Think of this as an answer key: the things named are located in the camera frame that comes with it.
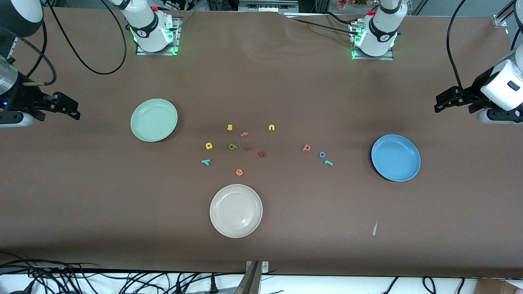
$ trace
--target plate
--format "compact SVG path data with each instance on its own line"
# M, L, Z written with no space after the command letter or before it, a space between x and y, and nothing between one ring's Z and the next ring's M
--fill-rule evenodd
M254 232L262 220L263 207L250 187L229 185L216 193L209 215L214 228L229 238L241 238Z
M383 177L395 182L412 179L419 171L421 157L416 146L400 135L385 135L372 146L372 163Z
M151 99L138 105L131 116L131 131L140 140L156 142L165 139L176 128L178 112L164 99Z

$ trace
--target light green plate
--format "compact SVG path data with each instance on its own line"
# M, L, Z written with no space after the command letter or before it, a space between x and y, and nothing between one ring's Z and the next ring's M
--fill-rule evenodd
M156 142L165 139L176 128L178 112L164 99L151 99L140 104L131 116L131 131L140 140Z

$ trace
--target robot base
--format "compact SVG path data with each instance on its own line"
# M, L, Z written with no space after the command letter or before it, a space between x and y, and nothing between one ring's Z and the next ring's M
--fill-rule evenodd
M181 25L183 18L173 17L173 42L168 44L164 49L157 52L147 52L143 50L137 43L136 55L155 55L155 56L173 56L178 54L178 48L180 46L181 38Z
M387 53L382 56L369 56L355 45L356 39L361 37L363 29L363 19L360 18L358 21L353 21L348 25L349 31L357 32L358 35L350 35L350 45L352 47L352 57L353 59L364 59L364 60L394 60L394 55L392 53L392 48L390 48Z

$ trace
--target brown table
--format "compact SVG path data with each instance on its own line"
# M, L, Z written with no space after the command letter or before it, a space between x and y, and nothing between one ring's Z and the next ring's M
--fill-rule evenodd
M57 11L89 65L118 65L107 11ZM129 54L120 71L98 76L46 11L58 81L45 90L76 99L82 117L48 114L33 128L0 131L0 248L103 268L239 272L263 259L284 274L523 277L521 126L481 125L466 107L434 113L435 96L456 84L448 21L407 17L395 60L372 62L351 60L346 34L278 14L195 13L178 56ZM40 46L40 33L30 40ZM508 43L489 18L457 19L451 46L464 85ZM26 72L36 55L21 44L15 58ZM50 78L44 63L33 78ZM130 117L155 97L172 101L180 121L168 139L141 142ZM409 182L383 179L369 161L388 133L420 150ZM212 197L232 183L254 188L264 205L242 239L209 220Z

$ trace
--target white plate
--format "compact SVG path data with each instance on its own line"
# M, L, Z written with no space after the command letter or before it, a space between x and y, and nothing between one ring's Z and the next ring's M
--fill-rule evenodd
M254 232L262 220L262 200L251 188L234 184L216 193L209 211L214 228L230 238Z
M140 104L131 116L131 131L140 140L156 142L165 139L176 128L178 112L164 99L151 99Z

